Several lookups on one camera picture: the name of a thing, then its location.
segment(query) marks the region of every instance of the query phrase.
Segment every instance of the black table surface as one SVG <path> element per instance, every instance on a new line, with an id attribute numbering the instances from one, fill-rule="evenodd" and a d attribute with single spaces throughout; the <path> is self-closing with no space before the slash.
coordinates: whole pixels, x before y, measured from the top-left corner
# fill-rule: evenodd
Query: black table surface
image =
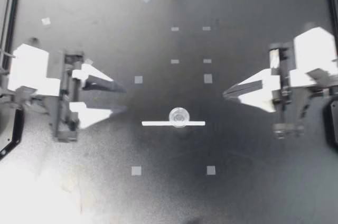
<path id="1" fill-rule="evenodd" d="M 127 93 L 81 99 L 128 111 L 81 131 L 74 144 L 54 142 L 48 118 L 27 114 L 22 143 L 0 162 L 0 209 L 41 223 L 336 223 L 327 100 L 312 101 L 304 136 L 279 140 L 275 115 L 222 98 L 269 67 L 271 43 L 309 24 L 332 33 L 328 0 L 18 0 L 13 49 L 38 38 L 50 77 L 59 77 L 60 50 L 84 50 Z M 141 125 L 167 120 L 175 107 L 206 126 Z M 132 166 L 142 175 L 132 176 Z"/>

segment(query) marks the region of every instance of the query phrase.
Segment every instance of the white plastic bar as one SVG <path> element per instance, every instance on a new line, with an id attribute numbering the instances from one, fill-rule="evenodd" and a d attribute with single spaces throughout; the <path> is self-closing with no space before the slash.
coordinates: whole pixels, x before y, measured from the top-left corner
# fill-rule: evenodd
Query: white plastic bar
<path id="1" fill-rule="evenodd" d="M 142 121 L 143 126 L 205 126 L 205 121 Z"/>

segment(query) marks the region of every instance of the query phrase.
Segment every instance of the square tape marker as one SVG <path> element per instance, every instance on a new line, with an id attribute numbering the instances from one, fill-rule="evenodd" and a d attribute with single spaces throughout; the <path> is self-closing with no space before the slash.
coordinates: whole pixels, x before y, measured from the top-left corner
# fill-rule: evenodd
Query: square tape marker
<path id="1" fill-rule="evenodd" d="M 206 166 L 206 175 L 216 175 L 216 167 Z"/>
<path id="2" fill-rule="evenodd" d="M 142 175 L 142 167 L 141 166 L 132 166 L 132 176 Z"/>
<path id="3" fill-rule="evenodd" d="M 204 75 L 204 83 L 205 84 L 211 84 L 212 83 L 212 74 L 205 74 Z"/>
<path id="4" fill-rule="evenodd" d="M 143 76 L 135 76 L 135 84 L 142 84 Z"/>

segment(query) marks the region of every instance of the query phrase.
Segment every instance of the metal plate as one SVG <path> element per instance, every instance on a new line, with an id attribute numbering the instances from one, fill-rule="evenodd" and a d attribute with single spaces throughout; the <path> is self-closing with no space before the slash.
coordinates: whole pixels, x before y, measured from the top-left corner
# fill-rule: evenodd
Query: metal plate
<path id="1" fill-rule="evenodd" d="M 41 22 L 46 17 L 48 27 Z M 308 22 L 333 32 L 328 0 L 18 0 L 13 48 L 39 38 L 51 53 L 49 77 L 58 76 L 60 49 L 83 49 L 128 93 L 93 91 L 81 100 L 129 111 L 83 131 L 72 145 L 52 142 L 46 119 L 32 115 L 25 140 L 0 163 L 0 174 L 9 181 L 19 175 L 23 193 L 34 177 L 36 193 L 25 209 L 45 223 L 73 217 L 84 223 L 334 223 L 338 156 L 325 142 L 322 100 L 312 103 L 304 137 L 279 141 L 273 116 L 222 98 L 269 66 L 271 43 L 291 40 Z M 212 63 L 203 63 L 206 58 Z M 212 83 L 204 83 L 204 74 L 212 74 Z M 143 76 L 142 84 L 135 76 Z M 141 126 L 167 120 L 175 107 L 206 126 Z M 14 174 L 6 173 L 9 166 Z M 214 167 L 212 175 L 207 167 Z"/>

